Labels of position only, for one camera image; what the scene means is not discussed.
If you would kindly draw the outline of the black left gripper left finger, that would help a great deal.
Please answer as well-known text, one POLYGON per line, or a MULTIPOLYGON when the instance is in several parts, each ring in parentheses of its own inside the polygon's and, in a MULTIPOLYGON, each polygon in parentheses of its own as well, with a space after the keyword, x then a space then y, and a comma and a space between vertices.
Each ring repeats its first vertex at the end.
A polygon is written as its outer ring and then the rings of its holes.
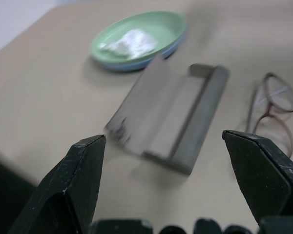
POLYGON ((8 232, 88 233, 98 199, 105 145, 105 135, 73 144, 42 179, 8 232))

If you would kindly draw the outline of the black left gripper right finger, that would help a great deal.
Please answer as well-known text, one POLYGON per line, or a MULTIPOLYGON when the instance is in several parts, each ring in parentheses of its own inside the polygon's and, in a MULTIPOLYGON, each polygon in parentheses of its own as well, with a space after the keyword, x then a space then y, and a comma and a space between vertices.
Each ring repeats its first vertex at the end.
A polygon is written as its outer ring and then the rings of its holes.
POLYGON ((270 139, 222 133, 239 188, 256 220, 293 216, 293 161, 270 139))

